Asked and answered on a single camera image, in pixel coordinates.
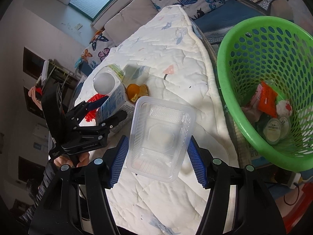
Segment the person's left hand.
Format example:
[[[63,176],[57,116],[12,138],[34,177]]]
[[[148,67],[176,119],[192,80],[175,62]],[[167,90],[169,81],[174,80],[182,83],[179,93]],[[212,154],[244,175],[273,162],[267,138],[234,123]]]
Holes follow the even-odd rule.
[[[56,167],[59,167],[59,168],[62,165],[69,165],[71,167],[83,167],[83,166],[88,165],[89,157],[90,157],[89,152],[81,153],[79,158],[78,158],[79,159],[79,163],[78,164],[73,164],[73,162],[71,161],[71,159],[68,156],[62,155],[62,156],[59,156],[58,158],[56,158],[54,160],[54,165]]]

